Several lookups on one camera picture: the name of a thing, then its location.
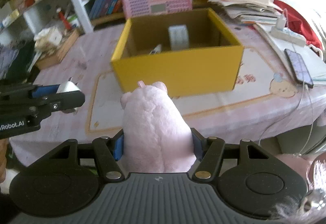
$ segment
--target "silver rivet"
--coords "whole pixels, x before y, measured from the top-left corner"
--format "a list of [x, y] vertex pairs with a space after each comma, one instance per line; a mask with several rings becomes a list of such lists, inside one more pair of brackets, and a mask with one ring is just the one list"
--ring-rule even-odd
[[122, 174], [119, 173], [118, 171], [109, 171], [105, 177], [110, 179], [110, 180], [117, 180], [119, 178], [121, 178]]
[[211, 178], [211, 174], [208, 171], [204, 171], [204, 170], [197, 171], [195, 173], [195, 176], [198, 179], [209, 179], [209, 178]]

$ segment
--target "pink plush toy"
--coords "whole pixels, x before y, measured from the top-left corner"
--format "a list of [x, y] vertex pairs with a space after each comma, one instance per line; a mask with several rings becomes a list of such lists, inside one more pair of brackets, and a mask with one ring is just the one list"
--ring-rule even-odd
[[123, 157], [127, 172], [187, 172], [196, 160], [191, 130], [162, 82], [122, 95]]

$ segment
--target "wooden box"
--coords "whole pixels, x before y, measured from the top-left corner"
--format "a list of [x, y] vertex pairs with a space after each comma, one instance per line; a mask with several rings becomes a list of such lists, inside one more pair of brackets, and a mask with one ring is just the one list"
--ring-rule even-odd
[[41, 60], [38, 60], [35, 65], [40, 69], [45, 69], [50, 66], [59, 64], [66, 54], [68, 53], [70, 47], [75, 43], [79, 36], [77, 30], [74, 30], [72, 34], [61, 44], [60, 48], [52, 55], [44, 57]]

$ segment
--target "open cardboard box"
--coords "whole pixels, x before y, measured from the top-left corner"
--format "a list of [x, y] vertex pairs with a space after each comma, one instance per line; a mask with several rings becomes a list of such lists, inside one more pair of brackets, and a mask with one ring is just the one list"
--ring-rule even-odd
[[[168, 28], [186, 25], [189, 48], [171, 51]], [[158, 44], [160, 54], [149, 55]], [[127, 20], [111, 63], [123, 92], [142, 80], [162, 81], [169, 96], [189, 96], [232, 90], [243, 46], [211, 9], [141, 16]]]

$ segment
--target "phone screen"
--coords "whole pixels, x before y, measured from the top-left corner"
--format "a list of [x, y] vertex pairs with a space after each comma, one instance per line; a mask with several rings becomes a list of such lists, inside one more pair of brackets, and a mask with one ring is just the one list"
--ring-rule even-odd
[[302, 56], [297, 53], [293, 52], [290, 49], [285, 49], [285, 54], [287, 58], [289, 59], [292, 69], [294, 71], [295, 78], [299, 83], [306, 83], [309, 87], [313, 87], [314, 83], [311, 79], [311, 76], [309, 74], [309, 71], [307, 69], [306, 64], [304, 63], [304, 60]]

